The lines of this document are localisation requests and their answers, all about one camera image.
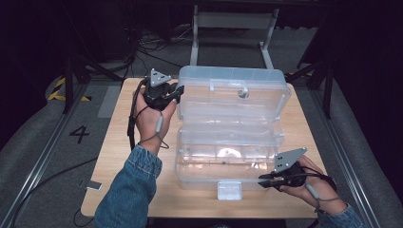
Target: gray carpet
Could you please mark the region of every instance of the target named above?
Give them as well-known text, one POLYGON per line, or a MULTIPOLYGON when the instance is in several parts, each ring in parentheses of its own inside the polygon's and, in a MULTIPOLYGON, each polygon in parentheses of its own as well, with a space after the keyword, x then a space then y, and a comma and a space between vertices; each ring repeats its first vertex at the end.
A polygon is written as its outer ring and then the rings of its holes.
MULTIPOLYGON (((297 71, 296 66, 306 49, 314 29, 276 29, 269 46, 273 65, 285 72, 297 71)), ((264 67, 258 41, 264 32, 248 30, 207 30, 201 33, 199 65, 222 67, 264 67)), ((191 41, 183 40, 160 51, 150 54, 180 66, 189 64, 191 41)), ((151 68, 177 76, 178 66, 138 53, 128 77, 143 76, 151 68)), ((306 78, 296 80, 298 98, 317 143, 319 153, 328 173, 338 180, 338 192, 358 211, 355 197, 351 192, 335 155, 335 147, 320 121, 321 113, 315 108, 311 92, 304 85, 306 78)), ((55 82, 49 85, 52 90, 55 82)), ((116 103, 119 83, 110 82, 103 76, 94 77, 86 90, 90 102, 80 102, 41 180, 70 167, 85 162, 99 154, 110 121, 111 111, 116 103), (88 136, 69 136, 69 133, 86 127, 88 136)), ((8 212, 12 202, 24 184, 25 178, 47 143, 47 139, 63 111, 63 102, 50 101, 48 105, 29 119, 12 137, 0 153, 0 219, 8 212)), ((403 227, 401 202, 377 166, 371 149, 356 123, 354 114, 335 84, 332 98, 332 122, 346 151, 362 181, 368 200, 381 227, 403 227)), ((21 213, 17 227, 74 227, 73 216, 79 210, 85 189, 79 186, 82 180, 90 179, 95 162, 71 170, 50 181, 30 198, 21 213)), ((77 222, 84 224, 88 218, 78 214, 77 222)), ((287 219, 287 227, 307 227, 311 219, 287 219)))

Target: metal rod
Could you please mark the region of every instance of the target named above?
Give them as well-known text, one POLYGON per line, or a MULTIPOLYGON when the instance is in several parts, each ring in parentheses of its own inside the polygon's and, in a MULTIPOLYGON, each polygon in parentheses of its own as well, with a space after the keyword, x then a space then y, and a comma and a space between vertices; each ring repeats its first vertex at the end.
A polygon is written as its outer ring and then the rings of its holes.
POLYGON ((77 85, 77 91, 74 97, 74 103, 69 110, 69 112, 65 115, 62 115, 60 118, 59 122, 56 124, 56 127, 54 128, 47 144, 45 145, 44 150, 41 153, 41 156, 39 159, 36 161, 36 164, 33 166, 32 170, 30 171, 23 187, 21 188, 20 192, 18 193, 17 197, 14 200, 14 203, 10 207, 9 211, 7 212, 6 216, 4 217, 3 221, 0 224, 0 227, 2 228, 8 228, 11 226, 12 220, 14 218, 14 214, 20 205, 20 203, 23 201, 23 199, 28 195, 28 193, 38 184, 39 180, 42 178, 42 175, 45 172, 45 169, 48 166, 48 163, 50 162, 51 157, 54 154, 54 151, 57 148, 57 145, 59 144, 60 138, 62 136, 62 133, 64 132, 68 121, 70 120, 73 111, 77 104, 81 101, 81 98, 84 96, 86 92, 86 88, 88 87, 88 84, 84 85, 77 85))
POLYGON ((316 105, 317 110, 320 112, 320 117, 322 121, 325 123, 326 128, 329 132, 330 137, 332 138, 332 142, 336 148, 336 157, 340 164, 341 170, 346 177, 346 180, 350 186, 350 190, 353 193, 353 197, 357 203, 358 209, 361 215, 364 218, 364 221, 370 227, 380 227, 379 222, 374 214, 374 210, 368 201, 367 195, 364 192, 361 181, 358 179, 352 164, 347 156, 346 151, 344 150, 343 145, 336 133, 335 127, 333 125, 332 120, 326 118, 326 115, 322 109, 322 101, 320 100, 320 95, 317 90, 310 90, 310 94, 314 103, 316 105))

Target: denim sleeve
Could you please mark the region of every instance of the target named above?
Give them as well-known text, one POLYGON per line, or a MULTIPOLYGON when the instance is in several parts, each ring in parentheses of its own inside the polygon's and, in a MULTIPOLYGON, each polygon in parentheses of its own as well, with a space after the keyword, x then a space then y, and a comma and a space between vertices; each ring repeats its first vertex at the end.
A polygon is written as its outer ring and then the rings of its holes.
POLYGON ((96 227, 145 227, 162 167, 159 158, 136 145, 95 212, 96 227))
POLYGON ((317 218, 321 228, 367 228, 362 223, 354 208, 347 204, 347 209, 339 214, 330 215, 323 211, 317 212, 317 218))

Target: person's left hand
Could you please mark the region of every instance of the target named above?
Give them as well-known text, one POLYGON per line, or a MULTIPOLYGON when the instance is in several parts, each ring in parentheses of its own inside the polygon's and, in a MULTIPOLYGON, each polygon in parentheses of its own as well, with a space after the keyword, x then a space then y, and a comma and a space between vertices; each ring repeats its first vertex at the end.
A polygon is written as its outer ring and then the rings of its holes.
MULTIPOLYGON (((173 100, 162 112, 148 107, 137 117, 136 125, 141 136, 140 145, 155 156, 158 155, 162 140, 168 132, 172 115, 176 110, 176 104, 177 101, 173 100), (156 127, 161 115, 163 115, 163 125, 160 133, 158 133, 160 136, 158 136, 156 135, 156 127)), ((144 100, 144 88, 142 88, 137 97, 134 117, 145 107, 147 107, 147 103, 144 100)))

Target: wooden table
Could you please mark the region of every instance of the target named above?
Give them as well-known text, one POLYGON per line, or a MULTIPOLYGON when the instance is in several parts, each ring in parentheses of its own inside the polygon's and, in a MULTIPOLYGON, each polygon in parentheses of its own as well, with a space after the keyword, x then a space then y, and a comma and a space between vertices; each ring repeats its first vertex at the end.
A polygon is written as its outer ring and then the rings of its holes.
MULTIPOLYGON (((126 79, 116 104, 115 111, 106 132, 99 159, 92 174, 92 180, 103 186, 100 191, 88 189, 82 205, 82 213, 92 217, 101 199, 106 194, 113 179, 124 166, 130 153, 126 135, 132 93, 140 79, 126 79)), ((281 112, 281 126, 284 143, 279 151, 307 147, 305 153, 325 171, 317 151, 311 130, 302 112, 296 92, 291 85, 291 98, 281 112)), ((170 149, 161 149, 159 158, 163 161, 163 171, 157 178, 157 194, 149 205, 148 215, 160 218, 315 218, 314 208, 301 199, 288 196, 272 188, 267 191, 243 191, 242 200, 217 200, 217 191, 183 190, 175 175, 175 153, 177 132, 182 122, 177 115, 165 137, 170 149)))

